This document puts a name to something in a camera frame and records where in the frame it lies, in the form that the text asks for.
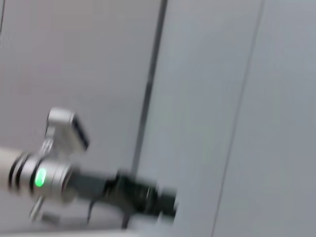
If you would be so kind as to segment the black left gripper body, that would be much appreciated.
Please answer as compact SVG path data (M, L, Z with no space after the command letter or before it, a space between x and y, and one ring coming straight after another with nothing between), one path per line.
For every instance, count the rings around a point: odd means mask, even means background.
M112 205L128 217L144 215L174 219L177 212L175 192L159 192L157 185L137 180L126 173L100 176L74 171L70 175L70 189L79 199L89 201L88 219L96 203Z

